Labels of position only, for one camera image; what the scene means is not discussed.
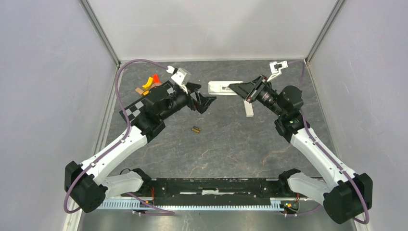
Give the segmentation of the white remote control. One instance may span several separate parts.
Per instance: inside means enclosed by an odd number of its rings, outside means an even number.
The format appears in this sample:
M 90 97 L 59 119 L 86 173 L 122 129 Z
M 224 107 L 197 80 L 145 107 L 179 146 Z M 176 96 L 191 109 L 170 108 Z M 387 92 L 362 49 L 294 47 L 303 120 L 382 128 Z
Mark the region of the white remote control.
M 229 85 L 238 83 L 242 83 L 242 81 L 209 81 L 208 93 L 210 95 L 237 95 L 229 88 Z
M 245 115 L 247 118 L 251 118 L 254 116 L 254 111 L 253 111 L 253 107 L 252 104 L 249 103 L 246 100 L 243 100 L 243 105 L 244 105 L 244 111 L 245 111 Z

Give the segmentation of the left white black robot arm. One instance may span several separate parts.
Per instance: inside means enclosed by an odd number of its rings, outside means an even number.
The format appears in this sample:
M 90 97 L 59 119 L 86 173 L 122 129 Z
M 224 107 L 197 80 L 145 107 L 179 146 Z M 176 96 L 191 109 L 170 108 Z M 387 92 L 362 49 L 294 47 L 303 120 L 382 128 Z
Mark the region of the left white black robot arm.
M 136 192 L 146 196 L 151 183 L 135 171 L 110 177 L 109 174 L 128 156 L 151 142 L 166 127 L 165 119 L 184 107 L 203 114 L 216 96 L 205 96 L 199 91 L 201 85 L 187 83 L 183 90 L 167 81 L 153 87 L 121 111 L 127 128 L 110 144 L 89 159 L 76 163 L 71 161 L 64 170 L 66 197 L 89 213 L 97 209 L 105 199 L 123 193 Z

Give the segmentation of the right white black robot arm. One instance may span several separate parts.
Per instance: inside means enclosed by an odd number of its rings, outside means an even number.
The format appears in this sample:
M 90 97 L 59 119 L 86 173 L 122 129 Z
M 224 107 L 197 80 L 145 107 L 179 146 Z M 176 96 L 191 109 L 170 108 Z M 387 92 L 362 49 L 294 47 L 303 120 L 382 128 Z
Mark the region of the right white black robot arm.
M 314 200 L 338 224 L 350 219 L 360 224 L 369 223 L 373 191 L 371 177 L 356 173 L 318 138 L 303 115 L 304 102 L 298 87 L 289 85 L 277 92 L 267 77 L 260 75 L 250 82 L 231 83 L 228 88 L 245 101 L 260 102 L 275 113 L 277 132 L 299 150 L 322 177 L 317 180 L 298 169 L 285 171 L 279 176 L 281 195 L 299 193 Z

